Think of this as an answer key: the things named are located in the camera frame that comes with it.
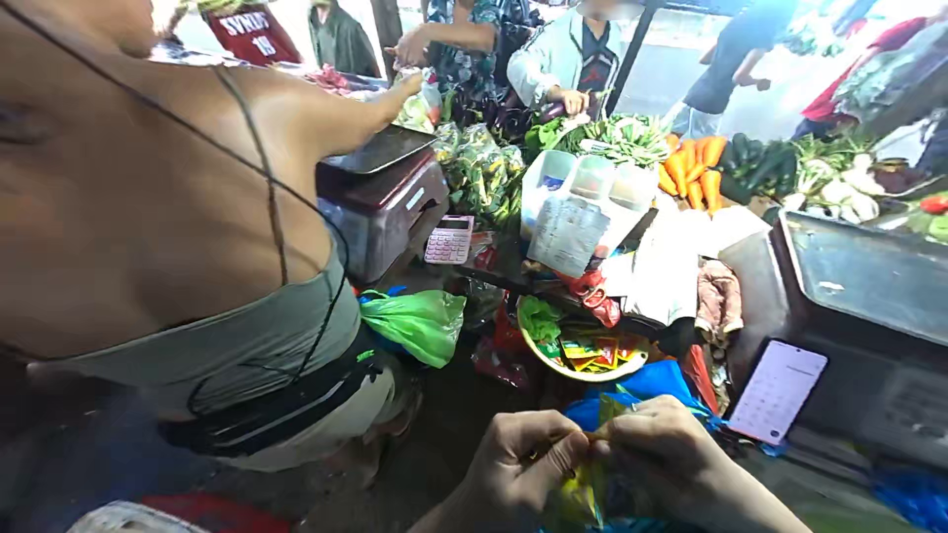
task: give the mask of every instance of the black waist bag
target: black waist bag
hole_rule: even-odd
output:
[[[373,349],[363,323],[349,349],[338,359],[301,377],[279,391],[244,401],[188,422],[163,422],[158,432],[169,444],[201,455],[252,455],[302,432],[351,398],[369,376],[382,373],[369,358],[356,358]]]

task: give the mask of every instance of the red jersey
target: red jersey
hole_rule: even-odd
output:
[[[289,35],[267,6],[248,4],[229,15],[205,13],[217,41],[237,59],[258,65],[302,63]]]
[[[918,32],[925,29],[927,24],[928,19],[925,17],[898,23],[880,35],[878,39],[869,45],[869,48],[877,47],[883,52],[898,50],[903,47],[905,43],[908,43],[912,37],[915,37]],[[847,68],[846,72],[844,72],[838,80],[827,87],[827,90],[823,91],[823,94],[816,97],[816,100],[803,110],[803,116],[814,122],[835,122],[839,120],[842,115],[836,113],[836,102],[832,100],[832,95],[836,93],[836,89],[843,84],[851,72],[852,66]]]

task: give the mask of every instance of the pink calculator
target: pink calculator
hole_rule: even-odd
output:
[[[428,238],[425,262],[438,265],[463,265],[471,248],[473,216],[446,215]]]

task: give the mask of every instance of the carrot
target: carrot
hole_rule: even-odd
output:
[[[668,134],[665,136],[665,142],[668,143],[668,151],[674,154],[678,151],[678,143],[681,141],[677,135]]]
[[[698,181],[698,178],[704,174],[704,171],[708,170],[704,165],[695,165],[688,171],[688,175],[684,178],[685,183],[691,183],[692,181]]]
[[[702,175],[702,192],[708,202],[708,212],[714,214],[720,209],[720,172],[708,171]]]
[[[692,138],[682,141],[682,152],[687,159],[684,161],[684,167],[690,172],[698,164],[698,142]]]
[[[718,166],[720,155],[727,146],[727,137],[711,137],[704,146],[704,164],[709,167]]]
[[[706,165],[704,162],[704,147],[708,145],[708,142],[711,140],[711,137],[705,137],[699,139],[698,145],[695,147],[695,156],[698,160],[699,165]]]
[[[665,165],[658,166],[658,186],[659,189],[672,196],[678,195],[678,186],[675,185],[675,180],[671,179],[671,176],[668,175],[668,170],[665,169]]]
[[[702,184],[697,181],[693,181],[688,184],[688,201],[691,203],[691,209],[704,211],[704,193],[702,192]]]
[[[665,169],[668,170],[668,175],[675,180],[675,188],[678,190],[678,195],[684,196],[687,194],[688,182],[685,180],[688,178],[688,170],[686,170],[684,166],[684,153],[675,152],[672,154],[665,162]]]

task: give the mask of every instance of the jersey number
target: jersey number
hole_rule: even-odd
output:
[[[272,56],[272,55],[277,54],[277,49],[274,48],[273,45],[270,44],[270,40],[267,39],[265,35],[261,35],[260,37],[254,37],[253,40],[250,42],[253,43],[257,48],[259,48],[260,53],[264,54],[265,56]]]

